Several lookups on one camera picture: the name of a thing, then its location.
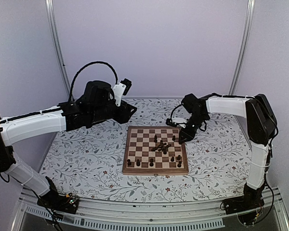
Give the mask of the brown chess piece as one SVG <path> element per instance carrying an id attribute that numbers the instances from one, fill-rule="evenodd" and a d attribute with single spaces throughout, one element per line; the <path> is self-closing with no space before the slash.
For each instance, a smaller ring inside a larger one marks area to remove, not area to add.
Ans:
<path id="1" fill-rule="evenodd" d="M 169 148 L 169 147 L 171 147 L 171 144 L 166 144 L 166 143 L 163 143 L 163 144 L 160 144 L 160 145 L 158 145 L 159 147 L 164 147 L 164 148 Z"/>

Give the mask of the wooden chess board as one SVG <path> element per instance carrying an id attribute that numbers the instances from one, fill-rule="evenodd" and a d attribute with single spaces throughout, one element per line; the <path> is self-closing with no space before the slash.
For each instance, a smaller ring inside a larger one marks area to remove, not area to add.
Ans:
<path id="1" fill-rule="evenodd" d="M 139 176 L 187 175 L 189 172 L 187 153 L 185 145 L 178 142 L 179 131 L 179 128 L 173 127 L 128 127 L 122 173 Z M 154 142 L 155 135 L 158 138 L 156 143 Z M 173 135 L 175 135 L 176 141 L 172 141 Z M 166 148 L 167 154 L 163 154 L 163 151 L 151 151 L 153 147 L 163 143 L 171 144 L 171 147 Z M 181 167 L 177 167 L 179 155 L 182 157 Z M 153 167 L 149 166 L 151 158 L 154 159 Z M 131 166 L 127 165 L 128 159 L 131 160 Z M 137 159 L 141 162 L 139 167 L 136 166 Z"/>

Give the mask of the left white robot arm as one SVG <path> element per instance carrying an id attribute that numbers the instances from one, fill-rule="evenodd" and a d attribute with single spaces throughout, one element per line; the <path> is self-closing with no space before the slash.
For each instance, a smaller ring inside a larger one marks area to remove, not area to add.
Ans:
<path id="1" fill-rule="evenodd" d="M 81 127 L 91 128 L 96 124 L 113 119 L 127 123 L 136 112 L 136 107 L 122 100 L 131 87 L 131 81 L 110 84 L 95 80 L 87 83 L 84 94 L 75 102 L 60 103 L 46 110 L 0 117 L 0 173 L 15 178 L 31 188 L 52 209 L 62 205 L 61 196 L 51 186 L 51 180 L 38 174 L 15 154 L 12 145 L 39 135 L 72 131 Z"/>

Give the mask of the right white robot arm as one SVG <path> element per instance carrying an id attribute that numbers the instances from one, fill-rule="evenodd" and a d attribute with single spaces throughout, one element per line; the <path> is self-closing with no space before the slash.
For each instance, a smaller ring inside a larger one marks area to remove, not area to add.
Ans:
<path id="1" fill-rule="evenodd" d="M 270 166 L 272 141 L 278 134 L 277 119 L 267 97 L 264 94 L 235 97 L 212 93 L 197 98 L 190 93 L 184 96 L 181 104 L 191 116 L 188 120 L 174 119 L 174 123 L 181 126 L 180 144 L 193 140 L 197 130 L 210 119 L 210 114 L 229 114 L 246 119 L 252 151 L 246 185 L 253 190 L 261 188 Z"/>

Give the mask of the floral patterned table mat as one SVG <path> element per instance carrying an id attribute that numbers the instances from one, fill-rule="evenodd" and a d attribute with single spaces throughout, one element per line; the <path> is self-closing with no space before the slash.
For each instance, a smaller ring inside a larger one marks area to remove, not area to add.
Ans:
<path id="1" fill-rule="evenodd" d="M 126 124 L 113 120 L 60 132 L 40 169 L 61 193 L 123 202 L 187 202 L 240 196 L 250 171 L 251 150 L 236 118 L 213 114 L 207 130 L 186 143 L 186 176 L 122 174 L 130 126 L 164 126 L 170 115 L 188 118 L 179 99 L 129 99 L 137 107 Z"/>

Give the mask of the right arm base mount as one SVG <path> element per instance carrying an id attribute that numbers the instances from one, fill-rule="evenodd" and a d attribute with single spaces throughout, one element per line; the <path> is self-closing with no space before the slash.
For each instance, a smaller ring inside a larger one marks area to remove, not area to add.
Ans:
<path id="1" fill-rule="evenodd" d="M 245 185 L 243 196 L 222 201 L 223 209 L 227 215 L 243 212 L 238 216 L 239 222 L 246 226 L 254 225 L 264 206 L 262 191 L 263 187 L 255 190 Z"/>

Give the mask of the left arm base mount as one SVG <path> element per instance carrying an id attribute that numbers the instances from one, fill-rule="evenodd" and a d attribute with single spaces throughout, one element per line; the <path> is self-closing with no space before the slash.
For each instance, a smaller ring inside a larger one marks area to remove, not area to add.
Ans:
<path id="1" fill-rule="evenodd" d="M 39 196 L 37 205 L 56 211 L 76 214 L 79 205 L 79 197 L 73 193 L 60 194 L 53 181 L 46 177 L 50 185 L 50 191 L 44 196 Z"/>

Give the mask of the front aluminium rail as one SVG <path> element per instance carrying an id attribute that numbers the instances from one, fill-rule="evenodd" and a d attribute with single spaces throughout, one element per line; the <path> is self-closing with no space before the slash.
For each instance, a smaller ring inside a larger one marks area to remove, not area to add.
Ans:
<path id="1" fill-rule="evenodd" d="M 51 212 L 23 189 L 14 231 L 289 231 L 277 187 L 263 191 L 264 206 L 227 213 L 222 199 L 181 203 L 113 202 L 82 198 L 75 214 Z"/>

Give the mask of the left aluminium frame post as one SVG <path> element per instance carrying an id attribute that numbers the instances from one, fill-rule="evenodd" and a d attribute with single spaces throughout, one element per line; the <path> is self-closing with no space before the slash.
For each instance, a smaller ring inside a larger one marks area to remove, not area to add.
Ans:
<path id="1" fill-rule="evenodd" d="M 58 61 L 60 74 L 63 80 L 63 85 L 66 90 L 67 96 L 69 97 L 71 84 L 67 75 L 66 64 L 64 61 L 62 48 L 60 44 L 59 33 L 58 33 L 57 25 L 56 25 L 56 18 L 55 18 L 55 12 L 54 12 L 54 7 L 53 7 L 53 0 L 45 0 L 45 5 L 46 5 L 48 23 L 50 26 L 51 37 L 53 40 L 55 55 Z"/>

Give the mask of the aluminium frame post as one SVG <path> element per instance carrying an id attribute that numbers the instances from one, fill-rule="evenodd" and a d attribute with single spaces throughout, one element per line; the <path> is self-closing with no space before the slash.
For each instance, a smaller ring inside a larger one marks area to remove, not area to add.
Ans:
<path id="1" fill-rule="evenodd" d="M 66 90 L 67 96 L 69 97 L 71 84 L 67 75 L 66 64 L 64 61 L 62 48 L 60 44 L 59 33 L 58 33 L 57 25 L 56 25 L 56 18 L 55 18 L 55 12 L 54 12 L 54 7 L 53 7 L 53 0 L 45 0 L 45 5 L 46 5 L 48 23 L 50 26 L 51 37 L 53 40 L 55 55 L 58 61 L 60 74 L 63 80 L 63 85 Z"/>
<path id="2" fill-rule="evenodd" d="M 232 82 L 231 82 L 229 93 L 228 93 L 229 95 L 234 95 L 236 88 L 238 86 L 240 72 L 243 66 L 244 57 L 245 57 L 245 53 L 247 50 L 248 40 L 249 40 L 250 31 L 252 27 L 254 7 L 255 7 L 255 0 L 248 0 L 244 28 L 243 28 L 243 35 L 242 35 L 242 40 L 241 40 L 241 45 L 240 45 L 240 49 L 238 53 L 236 66 L 234 69 L 234 74 L 232 77 Z"/>

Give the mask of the right aluminium frame post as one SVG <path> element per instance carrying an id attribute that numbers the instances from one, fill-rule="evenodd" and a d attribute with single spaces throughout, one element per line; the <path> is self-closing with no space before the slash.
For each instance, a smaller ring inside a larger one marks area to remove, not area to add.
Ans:
<path id="1" fill-rule="evenodd" d="M 236 66 L 234 69 L 234 74 L 232 77 L 232 82 L 231 82 L 229 93 L 228 93 L 229 95 L 234 95 L 236 88 L 238 86 L 240 72 L 243 66 L 244 57 L 245 57 L 245 53 L 247 50 L 248 40 L 249 40 L 250 31 L 252 27 L 254 7 L 255 7 L 255 0 L 248 0 L 244 28 L 243 28 L 243 35 L 242 35 L 242 40 L 241 40 L 241 45 L 240 45 L 240 49 L 238 53 Z"/>

